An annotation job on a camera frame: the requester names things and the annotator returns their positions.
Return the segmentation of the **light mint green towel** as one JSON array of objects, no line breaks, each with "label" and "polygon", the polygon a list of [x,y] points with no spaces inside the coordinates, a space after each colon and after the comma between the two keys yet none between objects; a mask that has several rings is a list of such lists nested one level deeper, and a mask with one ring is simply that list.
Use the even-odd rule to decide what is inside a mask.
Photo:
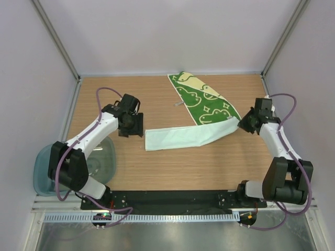
[{"label": "light mint green towel", "polygon": [[232,117],[226,121],[211,124],[146,130],[145,150],[200,147],[234,133],[238,129],[238,123],[239,120]]}]

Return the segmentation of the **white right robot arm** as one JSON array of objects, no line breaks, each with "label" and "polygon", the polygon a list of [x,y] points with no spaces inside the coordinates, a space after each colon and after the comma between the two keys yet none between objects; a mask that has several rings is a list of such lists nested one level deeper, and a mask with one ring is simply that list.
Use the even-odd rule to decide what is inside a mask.
[{"label": "white right robot arm", "polygon": [[261,190],[266,200],[303,205],[308,199],[314,167],[293,150],[279,118],[265,110],[251,108],[238,123],[248,133],[257,133],[273,156]]}]

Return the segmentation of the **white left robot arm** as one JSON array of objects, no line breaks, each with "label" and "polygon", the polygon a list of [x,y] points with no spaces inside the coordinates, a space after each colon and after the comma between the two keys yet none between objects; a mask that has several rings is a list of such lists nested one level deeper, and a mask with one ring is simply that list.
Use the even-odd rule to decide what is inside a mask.
[{"label": "white left robot arm", "polygon": [[88,173],[87,159],[100,142],[114,131],[119,136],[143,136],[144,114],[125,107],[107,105],[97,118],[81,133],[62,143],[55,142],[51,147],[48,177],[55,182],[55,192],[60,201],[59,186],[92,198],[99,209],[106,209],[111,202],[109,188],[91,177]]}]

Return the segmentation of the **clear blue plastic bin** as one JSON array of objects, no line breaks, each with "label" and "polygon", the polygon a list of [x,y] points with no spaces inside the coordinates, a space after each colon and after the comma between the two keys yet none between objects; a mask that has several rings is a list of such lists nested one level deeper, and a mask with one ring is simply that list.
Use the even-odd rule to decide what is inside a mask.
[{"label": "clear blue plastic bin", "polygon": [[[44,147],[36,157],[33,172],[33,187],[40,196],[55,195],[55,181],[48,177],[49,161],[52,146]],[[89,175],[102,184],[107,184],[116,172],[116,152],[111,138],[104,138],[100,144],[93,149],[88,159],[75,156],[61,167],[59,181],[65,177],[65,172],[70,172],[70,180],[79,179],[83,181]]]}]

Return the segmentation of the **green frog pattern towel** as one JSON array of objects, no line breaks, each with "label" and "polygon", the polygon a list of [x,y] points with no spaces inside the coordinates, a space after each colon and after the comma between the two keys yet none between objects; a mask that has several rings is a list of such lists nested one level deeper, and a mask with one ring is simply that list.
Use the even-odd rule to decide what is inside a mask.
[{"label": "green frog pattern towel", "polygon": [[237,109],[208,84],[188,72],[167,76],[196,125],[241,117]]}]

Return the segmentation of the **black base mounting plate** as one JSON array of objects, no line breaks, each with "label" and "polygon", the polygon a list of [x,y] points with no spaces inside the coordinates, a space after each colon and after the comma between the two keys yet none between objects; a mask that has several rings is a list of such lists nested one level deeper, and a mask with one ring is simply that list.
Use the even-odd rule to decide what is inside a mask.
[{"label": "black base mounting plate", "polygon": [[137,215],[228,214],[230,209],[267,207],[266,202],[233,190],[114,190],[98,203],[114,210],[132,207],[132,214]]}]

